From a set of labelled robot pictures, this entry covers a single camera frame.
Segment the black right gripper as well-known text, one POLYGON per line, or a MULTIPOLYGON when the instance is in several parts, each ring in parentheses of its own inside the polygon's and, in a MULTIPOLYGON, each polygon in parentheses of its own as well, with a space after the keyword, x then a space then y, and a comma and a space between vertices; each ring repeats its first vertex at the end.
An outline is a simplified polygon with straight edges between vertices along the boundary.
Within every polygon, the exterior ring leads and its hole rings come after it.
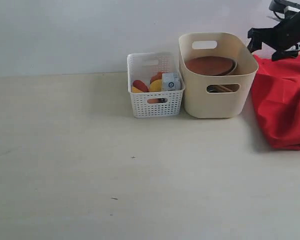
POLYGON ((276 50, 271 60, 294 59, 300 52, 300 10, 286 7, 284 13, 272 11, 279 23, 274 28, 251 28, 247 32, 250 42, 247 49, 250 53, 262 49, 266 44, 276 50))

